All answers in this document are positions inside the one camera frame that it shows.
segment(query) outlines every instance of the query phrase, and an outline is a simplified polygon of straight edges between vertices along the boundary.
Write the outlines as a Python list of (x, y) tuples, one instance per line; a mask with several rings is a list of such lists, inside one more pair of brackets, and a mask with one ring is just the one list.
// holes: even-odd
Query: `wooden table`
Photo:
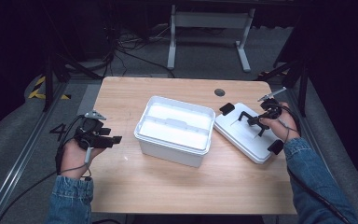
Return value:
[[(220, 97), (216, 89), (225, 91)], [(199, 168), (142, 153), (135, 126), (153, 95), (204, 105), (216, 116), (226, 103), (262, 113), (265, 82), (156, 77), (106, 77), (94, 108), (104, 127), (123, 136), (91, 165), (93, 212), (126, 214), (295, 214), (284, 154), (256, 164), (213, 130)]]

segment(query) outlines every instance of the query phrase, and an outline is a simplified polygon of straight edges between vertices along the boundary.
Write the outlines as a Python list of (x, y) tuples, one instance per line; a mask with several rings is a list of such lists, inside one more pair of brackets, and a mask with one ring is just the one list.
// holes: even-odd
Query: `white plastic container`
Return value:
[(144, 154), (199, 167), (211, 145), (214, 119), (211, 108), (153, 96), (134, 134)]

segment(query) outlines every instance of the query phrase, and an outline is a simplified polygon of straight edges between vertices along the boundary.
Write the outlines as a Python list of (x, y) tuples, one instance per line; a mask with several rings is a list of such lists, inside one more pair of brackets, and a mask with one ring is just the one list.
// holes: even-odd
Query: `box lid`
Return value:
[(153, 96), (134, 135), (142, 141), (203, 155), (211, 144), (214, 119), (211, 108)]
[(214, 123), (215, 129), (220, 132), (227, 140), (242, 151), (255, 163), (264, 163), (271, 155), (268, 151), (269, 146), (279, 139), (271, 129), (265, 130), (260, 137), (260, 127), (250, 126), (246, 118), (238, 120), (242, 111), (249, 115), (258, 116), (248, 106), (237, 103), (235, 109), (227, 115), (219, 115)]

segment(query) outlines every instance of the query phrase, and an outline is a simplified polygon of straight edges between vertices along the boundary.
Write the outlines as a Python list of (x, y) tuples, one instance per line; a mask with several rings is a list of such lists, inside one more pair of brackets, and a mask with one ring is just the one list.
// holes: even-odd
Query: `metal rail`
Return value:
[(24, 148), (21, 151), (21, 154), (17, 158), (16, 162), (14, 163), (13, 167), (7, 174), (7, 178), (0, 188), (0, 214), (3, 212), (7, 201), (13, 192), (14, 188), (16, 187), (22, 172), (24, 171), (28, 161), (30, 160), (34, 149), (36, 147), (37, 141), (39, 140), (39, 136), (43, 131), (51, 113), (53, 112), (58, 100), (63, 95), (67, 82), (66, 83), (58, 83), (58, 87), (54, 93), (54, 100), (51, 103), (51, 106), (46, 112), (42, 112), (38, 122), (36, 123), (28, 141), (26, 142)]

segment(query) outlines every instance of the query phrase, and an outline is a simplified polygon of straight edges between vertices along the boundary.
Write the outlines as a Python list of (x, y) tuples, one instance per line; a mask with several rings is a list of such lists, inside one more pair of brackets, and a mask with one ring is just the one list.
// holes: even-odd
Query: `denim sleeve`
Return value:
[(93, 182), (58, 175), (45, 223), (90, 223)]
[[(350, 222), (357, 223), (353, 207), (326, 169), (322, 159), (303, 138), (284, 145), (287, 166), (306, 186), (323, 196)], [(298, 223), (342, 223), (325, 205), (291, 179)]]

